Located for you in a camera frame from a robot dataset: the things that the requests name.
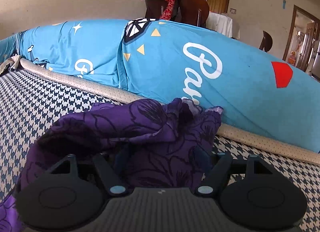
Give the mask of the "purple floral garment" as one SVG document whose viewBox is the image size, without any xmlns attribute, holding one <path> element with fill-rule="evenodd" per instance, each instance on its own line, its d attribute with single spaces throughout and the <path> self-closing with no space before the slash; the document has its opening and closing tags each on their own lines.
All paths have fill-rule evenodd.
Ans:
<svg viewBox="0 0 320 232">
<path fill-rule="evenodd" d="M 67 155 L 79 175 L 95 182 L 92 158 L 105 153 L 129 187 L 196 189 L 213 168 L 210 154 L 223 108 L 206 110 L 189 99 L 162 105 L 140 99 L 125 105 L 95 103 L 57 120 L 31 145 L 14 188 L 1 202 L 1 231 L 22 231 L 15 194 Z"/>
</svg>

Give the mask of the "houndstooth seat cushion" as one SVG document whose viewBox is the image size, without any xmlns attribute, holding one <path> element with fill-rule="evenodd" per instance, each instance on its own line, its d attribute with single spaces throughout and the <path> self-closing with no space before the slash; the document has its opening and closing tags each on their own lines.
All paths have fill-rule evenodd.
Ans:
<svg viewBox="0 0 320 232">
<path fill-rule="evenodd" d="M 61 116 L 90 109 L 93 103 L 120 105 L 137 99 L 115 88 L 92 90 L 87 82 L 58 77 L 21 60 L 1 75 L 1 197 L 13 189 L 29 146 Z M 235 159 L 258 155 L 301 188 L 308 208 L 301 229 L 319 231 L 319 155 L 222 124 L 213 149 Z"/>
</svg>

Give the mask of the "blue printed sofa cover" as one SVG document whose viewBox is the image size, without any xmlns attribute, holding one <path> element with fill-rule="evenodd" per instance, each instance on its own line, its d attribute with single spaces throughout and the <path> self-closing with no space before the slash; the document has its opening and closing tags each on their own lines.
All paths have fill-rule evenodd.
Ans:
<svg viewBox="0 0 320 232">
<path fill-rule="evenodd" d="M 319 152 L 319 83 L 220 33 L 164 20 L 67 21 L 1 40 L 50 71 L 168 103 L 221 106 L 228 125 Z"/>
</svg>

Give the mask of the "silver refrigerator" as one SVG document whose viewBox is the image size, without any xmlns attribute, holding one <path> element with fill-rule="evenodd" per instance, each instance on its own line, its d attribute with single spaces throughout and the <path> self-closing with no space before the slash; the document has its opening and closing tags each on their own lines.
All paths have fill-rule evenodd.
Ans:
<svg viewBox="0 0 320 232">
<path fill-rule="evenodd" d="M 311 70 L 311 76 L 317 80 L 320 80 L 320 44 L 318 44 L 315 62 Z"/>
</svg>

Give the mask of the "dark wooden far chair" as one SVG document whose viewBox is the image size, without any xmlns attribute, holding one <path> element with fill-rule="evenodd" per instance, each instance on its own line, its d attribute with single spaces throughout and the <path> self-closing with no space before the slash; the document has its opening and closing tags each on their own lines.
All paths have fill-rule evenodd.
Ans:
<svg viewBox="0 0 320 232">
<path fill-rule="evenodd" d="M 270 34 L 268 34 L 268 32 L 263 31 L 263 39 L 261 41 L 259 49 L 268 53 L 271 50 L 272 46 L 273 46 L 272 37 L 270 36 Z"/>
</svg>

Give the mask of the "white clothed dining table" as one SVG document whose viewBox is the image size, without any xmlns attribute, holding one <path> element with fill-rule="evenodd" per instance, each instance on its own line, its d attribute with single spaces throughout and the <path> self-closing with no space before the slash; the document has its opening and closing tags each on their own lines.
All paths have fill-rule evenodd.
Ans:
<svg viewBox="0 0 320 232">
<path fill-rule="evenodd" d="M 206 20 L 206 28 L 223 34 L 229 38 L 236 40 L 240 39 L 239 24 L 231 17 L 223 14 L 209 12 Z"/>
</svg>

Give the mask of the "dark wooden dining chair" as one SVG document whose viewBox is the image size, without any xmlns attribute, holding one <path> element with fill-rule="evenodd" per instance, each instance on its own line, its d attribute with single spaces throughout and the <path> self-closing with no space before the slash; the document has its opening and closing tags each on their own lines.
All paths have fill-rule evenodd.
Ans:
<svg viewBox="0 0 320 232">
<path fill-rule="evenodd" d="M 176 0 L 175 14 L 170 21 L 204 28 L 209 15 L 205 0 Z"/>
</svg>

